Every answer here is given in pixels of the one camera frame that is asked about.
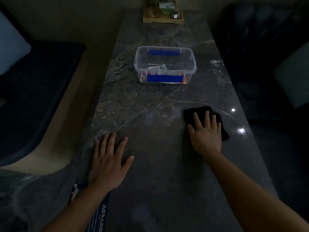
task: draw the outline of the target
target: wooden shelf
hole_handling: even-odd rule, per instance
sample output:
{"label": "wooden shelf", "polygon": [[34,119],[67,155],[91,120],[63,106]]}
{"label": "wooden shelf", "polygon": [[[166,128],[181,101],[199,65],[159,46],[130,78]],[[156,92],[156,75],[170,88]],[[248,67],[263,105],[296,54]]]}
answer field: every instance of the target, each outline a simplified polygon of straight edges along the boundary
{"label": "wooden shelf", "polygon": [[184,17],[182,10],[180,11],[180,19],[172,19],[169,15],[161,15],[159,18],[148,18],[146,16],[146,9],[144,9],[143,15],[144,23],[174,23],[174,24],[184,24]]}

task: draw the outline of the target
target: plastic storage container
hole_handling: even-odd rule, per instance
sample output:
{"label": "plastic storage container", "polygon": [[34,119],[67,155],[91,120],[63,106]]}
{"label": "plastic storage container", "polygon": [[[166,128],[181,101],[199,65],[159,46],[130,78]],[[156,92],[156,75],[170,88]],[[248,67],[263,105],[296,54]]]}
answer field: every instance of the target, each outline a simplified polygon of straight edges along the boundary
{"label": "plastic storage container", "polygon": [[181,47],[140,46],[134,67],[142,83],[188,84],[196,73],[192,50]]}

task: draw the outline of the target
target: dark marble tabletop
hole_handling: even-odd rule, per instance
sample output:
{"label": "dark marble tabletop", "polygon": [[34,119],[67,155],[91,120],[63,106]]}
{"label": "dark marble tabletop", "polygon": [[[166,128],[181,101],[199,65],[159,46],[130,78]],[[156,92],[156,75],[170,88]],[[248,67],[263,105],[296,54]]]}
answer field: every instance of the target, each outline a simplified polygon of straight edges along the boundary
{"label": "dark marble tabletop", "polygon": [[[129,137],[124,157],[135,159],[110,197],[107,231],[241,231],[210,168],[193,151],[183,110],[210,105],[230,139],[224,155],[273,195],[243,109],[202,12],[184,12],[185,24],[144,24],[141,10],[124,14],[84,156],[93,139]],[[188,85],[142,84],[134,70],[140,45],[190,47],[197,72]]]}

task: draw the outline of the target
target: hand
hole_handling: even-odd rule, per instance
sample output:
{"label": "hand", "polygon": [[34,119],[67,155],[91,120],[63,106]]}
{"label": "hand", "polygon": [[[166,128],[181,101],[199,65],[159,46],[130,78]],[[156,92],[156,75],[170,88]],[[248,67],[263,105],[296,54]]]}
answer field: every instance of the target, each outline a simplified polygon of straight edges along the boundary
{"label": "hand", "polygon": [[100,149],[100,141],[95,140],[95,152],[88,177],[89,185],[97,186],[99,190],[105,190],[106,193],[120,185],[134,159],[134,156],[130,156],[121,166],[121,158],[128,138],[125,137],[122,140],[114,154],[115,138],[116,133],[113,133],[107,143],[108,135],[105,134]]}
{"label": "hand", "polygon": [[222,146],[221,123],[217,125],[216,115],[213,115],[212,121],[210,121],[209,111],[206,111],[205,127],[203,127],[197,114],[194,113],[194,123],[196,130],[194,130],[192,125],[188,125],[191,144],[194,150],[204,158],[210,153],[220,152]]}

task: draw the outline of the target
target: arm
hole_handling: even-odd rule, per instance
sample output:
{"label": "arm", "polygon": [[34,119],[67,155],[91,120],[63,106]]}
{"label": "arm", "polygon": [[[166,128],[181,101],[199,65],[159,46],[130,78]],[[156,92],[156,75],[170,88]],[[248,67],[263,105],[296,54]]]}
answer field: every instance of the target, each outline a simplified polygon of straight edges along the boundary
{"label": "arm", "polygon": [[216,176],[226,199],[245,232],[309,231],[309,224],[290,207],[270,195],[245,175],[221,152],[221,124],[216,117],[210,122],[205,115],[205,127],[194,114],[196,130],[188,125],[193,148],[203,156]]}
{"label": "arm", "polygon": [[115,138],[116,133],[113,133],[107,143],[108,135],[105,135],[100,149],[100,143],[96,140],[88,179],[89,186],[41,232],[84,232],[86,230],[102,200],[109,191],[120,185],[134,159],[133,156],[129,157],[121,166],[121,158],[128,138],[124,138],[114,154]]}

